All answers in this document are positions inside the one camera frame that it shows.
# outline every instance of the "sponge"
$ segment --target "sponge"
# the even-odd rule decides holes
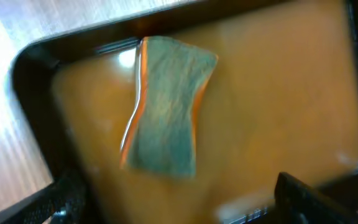
[[[196,115],[218,58],[169,37],[138,49],[137,100],[121,144],[121,167],[173,177],[196,173]]]

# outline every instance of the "black border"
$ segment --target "black border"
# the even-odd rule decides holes
[[[170,9],[102,24],[28,45],[15,59],[12,85],[24,114],[51,170],[59,179],[68,169],[78,170],[86,180],[67,137],[64,122],[57,111],[50,85],[57,70],[66,64],[138,43],[148,35],[164,35],[223,17],[233,16],[286,0],[212,0],[182,4]],[[358,68],[358,0],[346,1],[349,24]],[[351,210],[358,210],[358,174],[320,188],[335,201]],[[83,223],[96,223],[101,217],[92,194],[88,197],[88,215]],[[123,223],[125,217],[118,217]],[[252,223],[276,223],[276,210],[271,210]]]

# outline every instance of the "wooden table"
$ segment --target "wooden table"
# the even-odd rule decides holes
[[[46,36],[189,0],[0,0],[0,211],[53,180],[11,88],[12,59]]]

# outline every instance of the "wooden surface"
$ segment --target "wooden surface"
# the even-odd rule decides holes
[[[27,44],[83,26],[188,0],[0,0],[0,211],[53,180],[10,86]]]

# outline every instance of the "orange edge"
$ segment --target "orange edge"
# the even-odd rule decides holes
[[[211,78],[211,74],[209,74],[208,79],[198,88],[198,91],[194,97],[193,101],[193,111],[191,114],[191,122],[192,122],[192,136],[193,136],[193,154],[196,157],[196,124],[197,124],[197,114],[200,109],[201,100],[203,99],[203,95],[206,89],[206,86]]]
[[[142,41],[142,45],[140,46],[140,98],[139,105],[135,111],[134,119],[129,125],[127,138],[124,142],[124,146],[121,152],[121,160],[119,162],[120,168],[125,166],[128,150],[131,146],[132,140],[134,138],[135,130],[137,129],[140,117],[142,116],[145,109],[145,101],[146,101],[146,93],[147,93],[147,37],[145,37]]]

